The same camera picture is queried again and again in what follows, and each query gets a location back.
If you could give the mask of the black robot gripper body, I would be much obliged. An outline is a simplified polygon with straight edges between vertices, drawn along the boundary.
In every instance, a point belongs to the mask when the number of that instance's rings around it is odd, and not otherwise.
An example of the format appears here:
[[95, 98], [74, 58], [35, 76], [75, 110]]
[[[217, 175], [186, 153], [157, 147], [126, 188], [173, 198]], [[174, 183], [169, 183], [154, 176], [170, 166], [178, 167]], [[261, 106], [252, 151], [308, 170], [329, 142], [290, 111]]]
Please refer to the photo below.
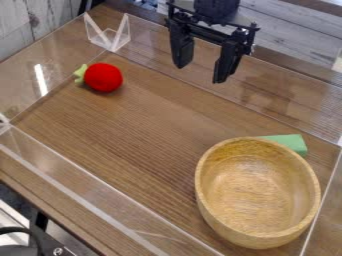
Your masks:
[[167, 0], [166, 25], [175, 45], [191, 42], [194, 37], [218, 45], [230, 41], [250, 55], [261, 28], [239, 13], [239, 4], [241, 0]]

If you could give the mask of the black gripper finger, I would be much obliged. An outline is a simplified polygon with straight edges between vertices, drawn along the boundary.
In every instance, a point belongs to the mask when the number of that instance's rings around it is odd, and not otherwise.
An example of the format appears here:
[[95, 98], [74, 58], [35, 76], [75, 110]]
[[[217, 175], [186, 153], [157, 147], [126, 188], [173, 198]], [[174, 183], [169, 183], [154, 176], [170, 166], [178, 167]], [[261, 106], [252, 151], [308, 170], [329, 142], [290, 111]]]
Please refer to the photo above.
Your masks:
[[234, 41], [226, 41], [222, 44], [219, 59], [215, 61], [214, 83], [223, 83], [229, 76], [235, 73], [241, 58], [242, 52], [239, 44]]
[[182, 69], [193, 61], [194, 57], [194, 38], [183, 24], [174, 20], [170, 21], [170, 45], [173, 61], [175, 66]]

